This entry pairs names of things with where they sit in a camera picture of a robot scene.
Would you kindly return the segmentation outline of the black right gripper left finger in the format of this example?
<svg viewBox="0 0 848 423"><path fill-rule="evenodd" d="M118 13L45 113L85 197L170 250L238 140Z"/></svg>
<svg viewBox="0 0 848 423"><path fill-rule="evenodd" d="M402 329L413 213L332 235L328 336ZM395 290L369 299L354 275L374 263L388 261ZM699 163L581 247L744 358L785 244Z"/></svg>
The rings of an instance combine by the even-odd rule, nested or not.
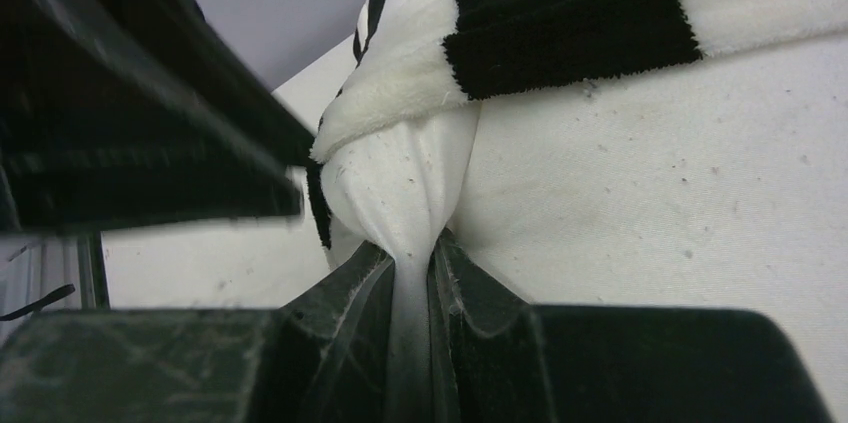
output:
<svg viewBox="0 0 848 423"><path fill-rule="evenodd" d="M279 309L53 311L1 351L5 422L378 422L394 264L362 245Z"/></svg>

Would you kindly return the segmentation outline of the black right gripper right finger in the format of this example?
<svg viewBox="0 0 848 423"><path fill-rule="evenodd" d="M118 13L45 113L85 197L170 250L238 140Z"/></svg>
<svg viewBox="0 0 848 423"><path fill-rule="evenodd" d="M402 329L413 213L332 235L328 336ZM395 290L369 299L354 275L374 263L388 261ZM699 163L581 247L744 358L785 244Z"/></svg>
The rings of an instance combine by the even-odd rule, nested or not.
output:
<svg viewBox="0 0 848 423"><path fill-rule="evenodd" d="M531 304L440 235L437 422L825 422L784 333L743 310Z"/></svg>

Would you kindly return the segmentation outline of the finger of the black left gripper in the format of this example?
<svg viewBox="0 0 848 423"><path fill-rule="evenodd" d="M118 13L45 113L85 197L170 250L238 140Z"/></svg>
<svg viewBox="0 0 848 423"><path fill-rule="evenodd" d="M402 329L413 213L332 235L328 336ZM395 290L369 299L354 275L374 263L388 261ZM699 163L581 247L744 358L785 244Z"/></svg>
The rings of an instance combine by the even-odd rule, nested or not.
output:
<svg viewBox="0 0 848 423"><path fill-rule="evenodd" d="M313 135L196 0L1 0L1 229L293 218Z"/></svg>

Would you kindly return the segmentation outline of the white pillow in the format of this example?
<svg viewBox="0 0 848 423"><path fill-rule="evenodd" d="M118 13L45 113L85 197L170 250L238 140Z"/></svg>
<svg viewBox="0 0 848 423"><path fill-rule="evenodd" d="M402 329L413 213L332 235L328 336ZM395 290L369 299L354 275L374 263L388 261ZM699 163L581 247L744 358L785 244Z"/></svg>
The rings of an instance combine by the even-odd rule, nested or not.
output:
<svg viewBox="0 0 848 423"><path fill-rule="evenodd" d="M403 257L449 225L539 302L775 321L847 418L847 38L493 99L339 151L337 217Z"/></svg>

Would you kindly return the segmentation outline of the black white striped pillowcase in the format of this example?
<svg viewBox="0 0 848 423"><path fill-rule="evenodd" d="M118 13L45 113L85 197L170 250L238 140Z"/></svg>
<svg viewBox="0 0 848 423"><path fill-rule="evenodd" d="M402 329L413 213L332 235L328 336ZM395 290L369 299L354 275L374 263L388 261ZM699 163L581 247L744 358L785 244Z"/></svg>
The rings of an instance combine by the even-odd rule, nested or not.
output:
<svg viewBox="0 0 848 423"><path fill-rule="evenodd" d="M843 32L847 0L367 0L355 69L324 111L307 169L344 145L493 97L610 79Z"/></svg>

